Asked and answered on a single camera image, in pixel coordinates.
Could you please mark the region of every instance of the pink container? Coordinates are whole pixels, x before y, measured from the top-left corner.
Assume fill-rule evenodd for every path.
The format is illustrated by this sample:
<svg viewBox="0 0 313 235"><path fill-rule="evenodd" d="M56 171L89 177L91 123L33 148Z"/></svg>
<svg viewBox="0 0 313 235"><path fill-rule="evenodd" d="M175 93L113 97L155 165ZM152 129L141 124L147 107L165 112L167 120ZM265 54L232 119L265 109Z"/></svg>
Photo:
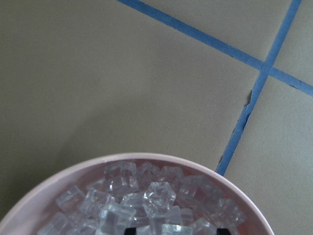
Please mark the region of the pink container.
<svg viewBox="0 0 313 235"><path fill-rule="evenodd" d="M124 153L92 159L69 167L43 181L24 196L0 223L0 235L34 235L58 211L55 198L71 185L79 188L100 178L103 166L118 160L136 163L151 161L160 167L180 166L185 175L205 174L218 185L227 198L234 200L247 220L238 228L241 235L274 235L268 222L253 202L235 185L216 172L197 163L168 155L154 153Z"/></svg>

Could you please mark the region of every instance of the bowl rim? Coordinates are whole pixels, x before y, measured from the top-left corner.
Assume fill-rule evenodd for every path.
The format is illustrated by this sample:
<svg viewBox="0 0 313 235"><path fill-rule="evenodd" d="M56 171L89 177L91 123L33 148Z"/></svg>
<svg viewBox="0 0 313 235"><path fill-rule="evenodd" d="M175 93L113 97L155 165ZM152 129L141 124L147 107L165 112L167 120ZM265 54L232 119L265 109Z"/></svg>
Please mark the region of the bowl rim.
<svg viewBox="0 0 313 235"><path fill-rule="evenodd" d="M227 180L222 175L214 172L213 170L192 162L187 159L174 157L171 155L165 155L165 154L159 154L159 153L145 153L145 152L134 152L134 153L119 153L119 154L112 154L107 156L101 156L94 159L90 159L78 164L75 164L73 166L70 166L41 182L36 187L34 187L31 191L29 191L22 199L20 199L12 208L11 210L4 216L2 221L0 221L0 233L5 228L5 226L8 224L8 222L15 216L15 214L19 211L23 205L25 205L34 195L38 194L40 191L44 190L47 186L50 184L62 179L65 176L68 176L76 171L82 170L84 168L118 161L118 160L130 160L130 159L147 159L147 160L160 160L160 161L166 161L171 163L177 163L180 165L184 165L199 171L202 171L203 173L206 173L216 180L220 181L224 185L228 186L234 193L236 193L238 196L240 196L255 212L257 217L260 219L260 221L263 223L267 233L269 235L274 235L273 230L271 229L268 221L265 219L261 211L256 207L256 205L251 201L251 199L248 198L248 196L243 193L237 186L235 186L232 182Z"/></svg>

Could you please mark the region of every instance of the blue line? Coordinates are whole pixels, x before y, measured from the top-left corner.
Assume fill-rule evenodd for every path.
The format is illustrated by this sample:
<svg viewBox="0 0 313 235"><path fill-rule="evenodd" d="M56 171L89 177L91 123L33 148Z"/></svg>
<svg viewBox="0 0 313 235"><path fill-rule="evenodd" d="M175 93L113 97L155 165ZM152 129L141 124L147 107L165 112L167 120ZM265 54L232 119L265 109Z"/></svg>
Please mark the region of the blue line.
<svg viewBox="0 0 313 235"><path fill-rule="evenodd" d="M287 83L290 86L297 88L298 90L313 96L313 86L285 73L276 68L272 68L270 76L277 78L278 80Z"/></svg>
<svg viewBox="0 0 313 235"><path fill-rule="evenodd" d="M231 57L236 58L237 60L240 60L241 62L250 65L258 70L261 69L263 62L256 59L255 57L248 55L244 53L243 51L230 46L221 40L218 40L182 21L179 21L172 16L169 16L141 1L138 0L118 0L119 2L137 10L141 13L144 13L176 30L179 32L182 32L194 39L197 39L200 42L203 42Z"/></svg>
<svg viewBox="0 0 313 235"><path fill-rule="evenodd" d="M246 126L246 123L250 117L251 112L253 111L253 108L260 96L260 93L264 87L264 84L268 78L268 75L270 74L270 71L274 65L274 62L277 58L277 55L284 43L284 40L286 38L286 35L290 29L291 23L294 19L294 16L300 6L301 0L293 0L290 4L290 7L288 9L288 12L280 26L280 29L276 35L276 38L274 40L274 43L268 53L268 56L266 58L266 61L264 62L261 71L259 73L259 77L256 80L256 83L254 84L252 88L252 95L250 99L250 103L246 105L240 115L240 118L237 122L237 125L235 127L235 130L228 142L228 145L223 153L223 157L221 162L219 163L216 172L220 175L224 175L226 172L226 169L229 165L229 162L237 148L237 145L239 143L239 140L243 134L244 128Z"/></svg>

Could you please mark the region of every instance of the floor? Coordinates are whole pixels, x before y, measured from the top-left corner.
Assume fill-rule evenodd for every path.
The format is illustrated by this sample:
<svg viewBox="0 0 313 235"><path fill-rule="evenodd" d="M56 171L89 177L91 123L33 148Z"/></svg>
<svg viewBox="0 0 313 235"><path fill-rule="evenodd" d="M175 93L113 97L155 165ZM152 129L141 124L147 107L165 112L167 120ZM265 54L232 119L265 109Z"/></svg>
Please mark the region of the floor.
<svg viewBox="0 0 313 235"><path fill-rule="evenodd" d="M313 230L313 1L0 3L0 219L78 162L157 152Z"/></svg>

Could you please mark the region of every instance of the black object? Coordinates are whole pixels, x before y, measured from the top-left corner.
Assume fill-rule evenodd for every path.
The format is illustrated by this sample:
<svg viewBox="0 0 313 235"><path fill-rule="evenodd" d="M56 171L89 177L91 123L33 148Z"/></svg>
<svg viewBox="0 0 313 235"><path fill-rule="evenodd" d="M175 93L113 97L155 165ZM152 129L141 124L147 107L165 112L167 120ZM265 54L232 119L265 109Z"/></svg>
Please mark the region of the black object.
<svg viewBox="0 0 313 235"><path fill-rule="evenodd" d="M231 235L228 229L217 229L217 235Z"/></svg>
<svg viewBox="0 0 313 235"><path fill-rule="evenodd" d="M136 235L136 228L127 228L125 229L124 235Z"/></svg>

